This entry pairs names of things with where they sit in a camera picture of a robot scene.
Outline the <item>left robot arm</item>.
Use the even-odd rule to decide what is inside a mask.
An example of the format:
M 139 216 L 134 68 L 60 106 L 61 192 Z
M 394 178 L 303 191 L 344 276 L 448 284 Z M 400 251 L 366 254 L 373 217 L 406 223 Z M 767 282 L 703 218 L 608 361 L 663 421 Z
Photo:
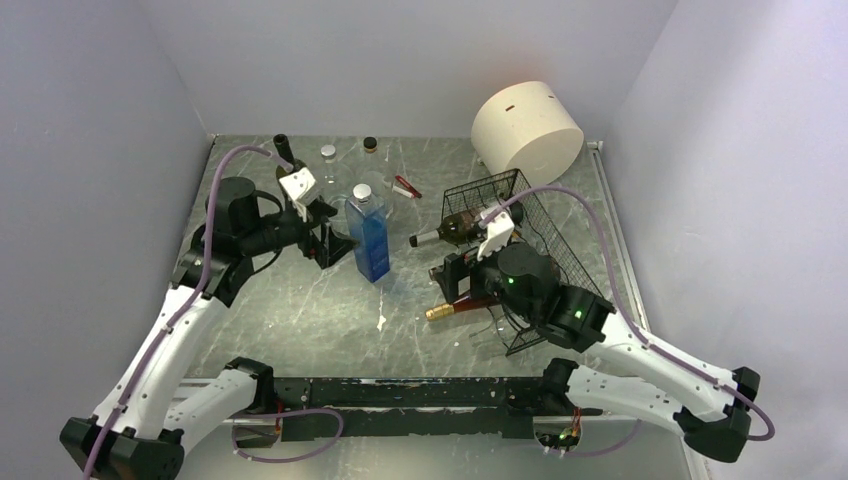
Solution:
M 86 418 L 71 418 L 62 446 L 87 479 L 173 479 L 187 454 L 231 417 L 274 418 L 282 409 L 270 366 L 225 365 L 180 403 L 173 396 L 201 338 L 253 276 L 256 256 L 309 244 L 332 214 L 308 171 L 282 176 L 277 211 L 261 215 L 262 193 L 244 177 L 213 183 L 206 219 L 180 260 L 160 314 L 121 379 Z

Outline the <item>black capped clear bottle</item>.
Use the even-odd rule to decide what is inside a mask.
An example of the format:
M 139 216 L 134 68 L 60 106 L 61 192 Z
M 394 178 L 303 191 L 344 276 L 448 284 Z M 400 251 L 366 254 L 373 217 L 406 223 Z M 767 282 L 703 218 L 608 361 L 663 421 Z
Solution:
M 362 142 L 363 163 L 362 178 L 386 203 L 388 209 L 392 201 L 393 177 L 389 172 L 388 157 L 378 150 L 378 140 L 373 136 L 366 136 Z

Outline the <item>silver capped clear bottle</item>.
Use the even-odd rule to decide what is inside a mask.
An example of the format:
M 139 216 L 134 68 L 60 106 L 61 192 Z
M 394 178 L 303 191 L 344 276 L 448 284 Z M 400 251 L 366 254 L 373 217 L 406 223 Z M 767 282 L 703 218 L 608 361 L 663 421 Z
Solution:
M 334 145 L 323 145 L 320 149 L 320 155 L 323 162 L 323 198 L 332 207 L 343 211 L 353 189 L 353 173 L 339 159 Z

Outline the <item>dark wine bottle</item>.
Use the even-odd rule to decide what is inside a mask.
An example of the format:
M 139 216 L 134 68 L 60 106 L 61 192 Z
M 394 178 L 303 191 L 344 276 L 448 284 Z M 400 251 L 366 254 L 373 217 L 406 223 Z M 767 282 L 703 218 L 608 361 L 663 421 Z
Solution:
M 314 177 L 308 171 L 307 164 L 294 155 L 286 134 L 276 134 L 272 141 L 278 156 L 292 166 L 291 171 L 283 166 L 276 167 L 275 179 L 278 188 L 287 193 L 286 186 L 294 187 L 295 193 L 305 195 L 314 185 Z

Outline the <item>blue labelled clear bottle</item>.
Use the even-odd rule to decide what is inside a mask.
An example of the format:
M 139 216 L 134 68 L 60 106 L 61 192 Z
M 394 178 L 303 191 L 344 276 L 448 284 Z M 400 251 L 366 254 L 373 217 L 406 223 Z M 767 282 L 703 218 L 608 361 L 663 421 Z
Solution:
M 349 234 L 357 242 L 354 248 L 357 269 L 371 283 L 390 270 L 386 212 L 383 198 L 365 183 L 355 185 L 345 202 Z

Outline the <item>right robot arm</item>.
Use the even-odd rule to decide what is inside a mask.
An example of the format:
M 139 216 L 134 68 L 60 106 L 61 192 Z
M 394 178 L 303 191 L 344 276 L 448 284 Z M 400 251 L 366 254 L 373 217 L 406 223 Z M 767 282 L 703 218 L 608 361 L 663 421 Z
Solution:
M 750 441 L 757 372 L 711 366 L 630 327 L 605 298 L 566 284 L 556 261 L 531 245 L 513 243 L 483 259 L 450 254 L 429 277 L 451 306 L 463 299 L 495 301 L 523 318 L 532 338 L 626 371 L 618 377 L 572 360 L 551 360 L 539 389 L 548 412 L 600 409 L 628 415 L 675 433 L 691 449 L 724 463 L 737 461 Z

